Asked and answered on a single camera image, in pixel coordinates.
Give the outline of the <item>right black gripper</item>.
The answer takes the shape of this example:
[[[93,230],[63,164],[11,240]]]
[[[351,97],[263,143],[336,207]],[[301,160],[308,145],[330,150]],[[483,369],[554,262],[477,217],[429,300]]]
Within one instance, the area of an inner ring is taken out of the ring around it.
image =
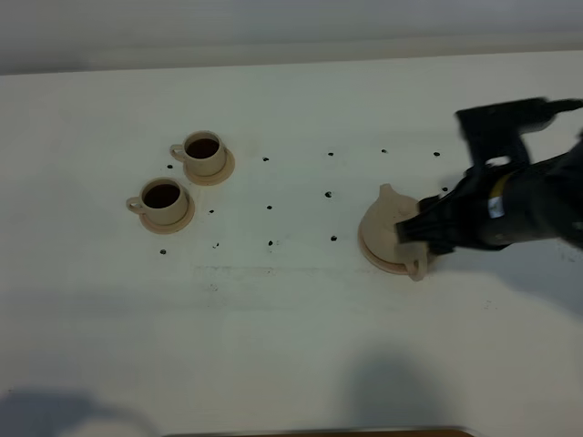
[[[483,173],[468,169],[452,190],[421,199],[414,217],[395,224],[399,241],[424,241],[438,253],[457,248],[499,251],[511,245],[503,192],[514,172],[506,166]]]

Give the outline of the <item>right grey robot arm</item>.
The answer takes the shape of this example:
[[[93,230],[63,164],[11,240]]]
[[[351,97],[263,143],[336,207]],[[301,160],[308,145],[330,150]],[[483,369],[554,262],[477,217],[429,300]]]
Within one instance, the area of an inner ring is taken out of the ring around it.
[[[522,168],[480,174],[470,168],[443,197],[395,225],[401,243],[425,242],[435,255],[456,248],[498,251],[512,244],[561,239],[582,247],[582,142]]]

